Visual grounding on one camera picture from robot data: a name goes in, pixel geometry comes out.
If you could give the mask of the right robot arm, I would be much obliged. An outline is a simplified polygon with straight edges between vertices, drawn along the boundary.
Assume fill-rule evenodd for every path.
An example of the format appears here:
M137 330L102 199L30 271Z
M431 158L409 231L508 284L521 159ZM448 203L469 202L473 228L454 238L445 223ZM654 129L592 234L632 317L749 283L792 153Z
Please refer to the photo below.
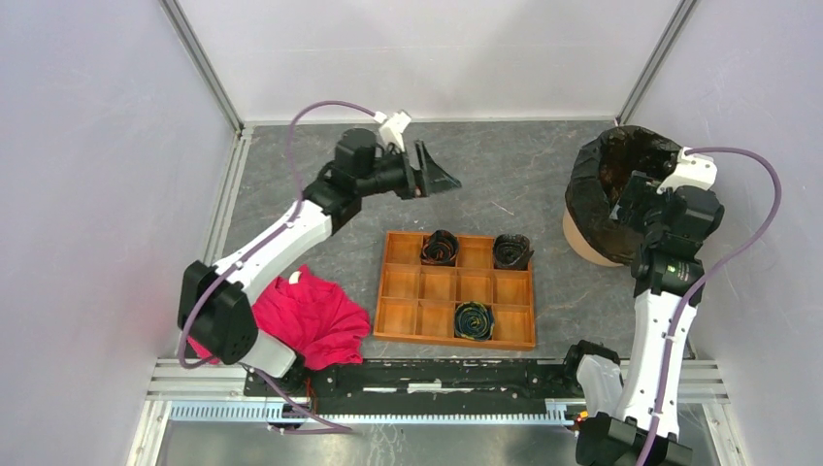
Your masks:
M609 217L641 234L631 264L635 334L630 366L581 341L560 371L563 388L585 396L579 465L689 465L693 450L679 440L677 396L682 356L702 299L705 269L696 254L718 227L724 207L713 175L670 175L662 181L635 171Z

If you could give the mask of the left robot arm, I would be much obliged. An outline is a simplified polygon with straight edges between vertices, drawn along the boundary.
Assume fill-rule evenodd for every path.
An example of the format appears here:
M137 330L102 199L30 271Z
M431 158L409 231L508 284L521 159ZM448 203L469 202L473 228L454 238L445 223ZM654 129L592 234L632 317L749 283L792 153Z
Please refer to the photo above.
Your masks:
M268 284L303 253L336 234L360 213L365 197L393 193L403 200L425 198L461 187L430 155L412 145L418 165L376 132L348 129L333 157L277 222L234 253L209 265L201 260L183 272L177 325L181 344L189 339L225 365L242 365L268 375L281 395L304 385L305 370L292 346L268 335L255 322L252 304Z

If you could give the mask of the orange trash bin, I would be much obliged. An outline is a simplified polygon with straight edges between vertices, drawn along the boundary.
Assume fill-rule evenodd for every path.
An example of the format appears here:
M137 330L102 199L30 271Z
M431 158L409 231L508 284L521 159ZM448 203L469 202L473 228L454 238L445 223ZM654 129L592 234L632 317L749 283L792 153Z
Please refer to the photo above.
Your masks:
M615 268L622 266L621 263L608 260L586 242L567 209L563 213L562 229L568 245L582 259L602 267Z

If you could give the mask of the black trash bag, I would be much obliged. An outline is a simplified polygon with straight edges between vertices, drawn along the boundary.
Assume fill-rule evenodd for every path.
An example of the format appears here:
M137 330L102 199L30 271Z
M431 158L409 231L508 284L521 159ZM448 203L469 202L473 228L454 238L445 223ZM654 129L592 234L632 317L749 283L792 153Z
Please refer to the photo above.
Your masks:
M579 232L599 254L630 264L641 235L610 218L633 171L663 180L682 145L650 129L621 125L603 131L578 151L565 194Z

